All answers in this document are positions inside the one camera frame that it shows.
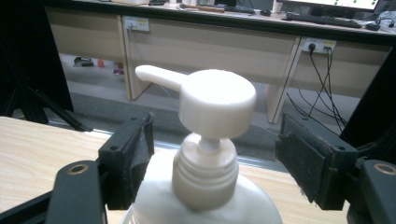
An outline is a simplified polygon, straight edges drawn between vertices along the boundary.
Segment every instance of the electrical socket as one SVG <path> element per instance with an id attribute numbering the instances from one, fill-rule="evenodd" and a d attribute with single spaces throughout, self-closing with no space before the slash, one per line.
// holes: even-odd
<path id="1" fill-rule="evenodd" d="M 125 17 L 125 27 L 128 30 L 149 32 L 149 19 L 139 17 Z"/>
<path id="2" fill-rule="evenodd" d="M 314 53 L 328 54 L 329 52 L 334 51 L 336 43 L 337 43 L 337 41 L 335 41 L 335 40 L 317 39 L 317 38 L 309 38 L 308 37 L 305 40 L 305 44 L 303 46 L 303 51 L 309 52 L 309 45 L 315 44 Z"/>

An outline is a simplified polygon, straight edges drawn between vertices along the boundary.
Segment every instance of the pump dispenser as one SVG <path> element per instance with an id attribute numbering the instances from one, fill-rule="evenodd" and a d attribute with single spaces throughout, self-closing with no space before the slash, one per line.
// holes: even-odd
<path id="1" fill-rule="evenodd" d="M 176 155 L 151 159 L 131 207 L 134 223 L 282 223 L 266 193 L 238 174 L 230 140 L 250 125 L 253 85 L 215 69 L 189 76 L 150 65 L 135 71 L 142 80 L 180 91 L 179 118 L 192 133 Z"/>

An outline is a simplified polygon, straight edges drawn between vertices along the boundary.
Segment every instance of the white pump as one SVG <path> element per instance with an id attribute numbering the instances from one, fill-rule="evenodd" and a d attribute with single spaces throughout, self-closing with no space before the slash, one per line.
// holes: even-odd
<path id="1" fill-rule="evenodd" d="M 189 76 L 150 65 L 138 66 L 135 71 L 142 80 L 180 91 L 179 118 L 192 132 L 174 157 L 171 183 L 150 173 L 153 168 L 148 167 L 135 202 L 136 223 L 156 224 L 155 220 L 160 220 L 161 223 L 222 223 L 219 220 L 224 223 L 241 223 L 238 221 L 242 220 L 243 223 L 258 223 L 257 220 L 260 223 L 266 223 L 264 220 L 281 223 L 280 215 L 268 196 L 238 175 L 236 150 L 229 139 L 241 135 L 250 125 L 256 102 L 253 85 L 234 73 L 215 69 L 195 72 Z M 157 189 L 162 191 L 162 196 L 167 195 L 164 198 L 168 203 L 164 204 L 168 207 L 158 213 L 162 214 L 160 219 L 147 217 L 148 211 L 143 207 L 152 209 L 153 205 L 148 205 L 147 199 L 139 197 L 140 194 L 155 194 L 145 189 L 147 179 L 153 178 L 163 180 Z M 175 197 L 171 195 L 173 193 L 181 203 L 169 203 Z M 248 203 L 254 209 L 262 208 L 265 212 L 252 212 L 243 208 L 239 212 L 251 216 L 250 218 L 224 217 L 235 216 L 230 211 L 222 210 L 236 209 L 239 204 L 243 205 L 241 200 L 249 197 L 249 194 L 251 199 L 248 199 Z M 178 217 L 172 217 L 171 214 L 178 214 Z M 270 214 L 270 217 L 264 218 L 263 214 Z"/>

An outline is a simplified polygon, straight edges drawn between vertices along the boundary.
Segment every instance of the floor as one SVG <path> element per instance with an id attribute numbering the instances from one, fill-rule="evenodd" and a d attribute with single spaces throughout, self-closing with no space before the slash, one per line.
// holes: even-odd
<path id="1" fill-rule="evenodd" d="M 60 56 L 67 84 L 71 92 L 123 102 L 125 104 L 146 105 L 171 111 L 178 110 L 178 92 L 156 84 L 151 84 L 138 99 L 134 101 L 128 100 L 126 97 L 127 93 L 124 75 L 115 75 L 112 72 L 113 68 L 117 67 L 117 64 L 114 62 L 104 61 L 104 67 L 98 67 L 97 60 L 92 59 L 94 66 L 78 67 L 74 65 L 76 56 L 65 54 L 61 54 Z M 253 83 L 253 85 L 258 93 L 258 100 L 251 124 L 262 127 L 273 134 L 277 134 L 280 130 L 282 118 L 280 116 L 276 124 L 268 122 L 264 98 L 265 84 Z M 292 102 L 306 113 L 309 113 L 312 110 L 311 105 L 318 97 L 315 91 L 297 89 L 289 89 L 288 94 L 290 98 L 285 100 L 281 114 L 298 113 L 298 110 Z M 324 93 L 322 93 L 321 96 L 324 102 L 330 106 L 329 98 Z M 360 99 L 333 95 L 332 100 L 338 108 L 341 117 L 344 120 L 348 120 Z M 339 127 L 337 121 L 333 118 L 332 112 L 320 100 L 316 103 L 315 109 L 312 110 L 311 116 L 335 133 L 340 133 L 343 128 L 342 125 Z"/>

